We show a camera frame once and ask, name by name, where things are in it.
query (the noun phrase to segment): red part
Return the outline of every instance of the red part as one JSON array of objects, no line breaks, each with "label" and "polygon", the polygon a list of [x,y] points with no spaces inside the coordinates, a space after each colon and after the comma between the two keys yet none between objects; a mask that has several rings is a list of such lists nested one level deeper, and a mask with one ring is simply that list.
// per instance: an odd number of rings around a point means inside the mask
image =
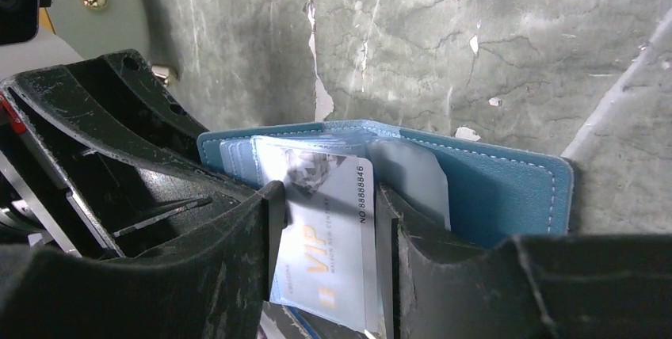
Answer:
[{"label": "red part", "polygon": [[7,101],[7,99],[5,99],[4,96],[2,96],[2,93],[0,93],[0,106],[2,106],[2,111],[5,113],[5,116],[7,116],[7,118],[10,120],[10,125],[12,126],[14,132],[18,135],[25,133],[27,130],[25,124],[21,122],[19,115],[14,112],[10,103]]}]

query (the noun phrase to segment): blue leather card holder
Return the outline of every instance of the blue leather card holder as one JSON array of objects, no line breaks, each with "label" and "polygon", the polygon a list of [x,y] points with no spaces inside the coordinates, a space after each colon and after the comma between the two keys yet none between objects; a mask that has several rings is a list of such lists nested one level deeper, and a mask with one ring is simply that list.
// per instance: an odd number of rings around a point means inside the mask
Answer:
[{"label": "blue leather card holder", "polygon": [[[565,234],[574,174],[562,158],[474,143],[369,120],[328,121],[275,127],[207,132],[198,138],[200,159],[208,168],[225,169],[223,141],[253,135],[289,137],[329,132],[369,131],[396,137],[431,150],[449,183],[452,231],[484,247],[512,234]],[[247,141],[235,146],[242,163],[254,166]]]}]

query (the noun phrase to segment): white stitching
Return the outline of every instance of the white stitching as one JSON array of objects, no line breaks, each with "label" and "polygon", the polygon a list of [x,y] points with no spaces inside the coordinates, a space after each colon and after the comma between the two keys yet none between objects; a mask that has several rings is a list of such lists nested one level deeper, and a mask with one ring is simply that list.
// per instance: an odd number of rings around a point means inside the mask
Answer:
[{"label": "white stitching", "polygon": [[[374,127],[357,127],[357,128],[355,128],[355,127],[341,127],[341,128],[331,128],[331,129],[329,129],[329,131],[352,131],[352,130],[360,129],[360,128],[364,128],[364,129],[369,130],[369,131],[374,131],[375,133],[378,133],[379,135],[383,135],[383,136],[387,136],[387,137],[396,137],[398,139],[406,139],[406,140],[409,140],[409,141],[415,141],[417,143],[426,143],[428,145],[434,145],[435,147],[443,147],[445,149],[462,151],[462,152],[468,153],[468,154],[482,155],[483,157],[490,157],[490,158],[493,158],[493,159],[502,159],[504,161],[509,161],[509,162],[513,162],[513,163],[521,163],[521,164],[524,164],[524,165],[534,166],[534,167],[546,170],[546,172],[551,176],[551,204],[548,207],[548,226],[547,226],[547,232],[551,233],[551,224],[552,224],[552,221],[553,221],[553,207],[554,207],[554,203],[556,201],[556,175],[551,170],[547,169],[545,166],[537,165],[537,164],[531,163],[531,162],[518,161],[518,160],[515,160],[515,159],[511,159],[511,158],[506,158],[506,157],[497,157],[495,155],[479,153],[478,151],[473,151],[473,150],[465,150],[465,149],[458,149],[456,147],[448,147],[448,146],[442,145],[440,143],[429,143],[427,141],[422,141],[421,139],[410,139],[408,137],[403,137],[401,135],[396,135],[394,133],[390,133],[389,131],[383,131],[383,130],[380,130],[380,129],[374,128]],[[324,132],[324,130],[323,129],[311,129],[309,131],[286,131],[286,132],[282,132],[282,133],[270,133],[268,135],[271,135],[271,136],[274,136],[274,135],[298,135],[300,133],[316,133],[316,132]],[[252,136],[251,135],[245,135],[245,136],[239,136],[239,137],[229,137],[229,138],[226,138],[226,140],[229,140],[229,139],[249,139],[250,137],[252,137]],[[210,163],[210,160],[208,159],[208,152],[205,150],[205,144],[210,143],[212,141],[221,142],[222,139],[209,139],[209,140],[206,140],[206,141],[201,143],[201,148],[203,149],[203,156],[205,157],[205,163],[207,163],[209,165],[211,163]]]}]

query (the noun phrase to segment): screw hole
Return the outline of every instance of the screw hole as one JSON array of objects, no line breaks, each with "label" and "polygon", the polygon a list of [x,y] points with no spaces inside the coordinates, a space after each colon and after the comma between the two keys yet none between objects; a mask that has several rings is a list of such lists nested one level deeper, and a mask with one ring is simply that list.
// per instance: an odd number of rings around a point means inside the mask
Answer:
[{"label": "screw hole", "polygon": [[179,104],[171,104],[170,105],[170,111],[176,115],[180,116],[186,116],[187,112],[185,111],[184,108],[182,108],[181,105]]},{"label": "screw hole", "polygon": [[136,62],[135,59],[127,56],[124,58],[124,66],[129,70],[137,71],[140,69],[140,65]]}]

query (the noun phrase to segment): white paint chip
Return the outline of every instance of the white paint chip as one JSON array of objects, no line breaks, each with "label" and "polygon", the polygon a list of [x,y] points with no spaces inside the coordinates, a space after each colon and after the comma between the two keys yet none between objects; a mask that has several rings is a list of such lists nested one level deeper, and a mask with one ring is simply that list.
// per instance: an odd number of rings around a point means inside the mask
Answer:
[{"label": "white paint chip", "polygon": [[473,36],[469,40],[469,46],[472,48],[472,51],[474,54],[478,55],[479,54],[479,36]]},{"label": "white paint chip", "polygon": [[455,132],[455,138],[466,139],[467,141],[478,141],[481,139],[481,136],[469,127],[459,127]]},{"label": "white paint chip", "polygon": [[493,107],[498,107],[502,105],[502,99],[500,99],[499,97],[492,97],[487,102],[490,103],[490,105],[492,105]]}]

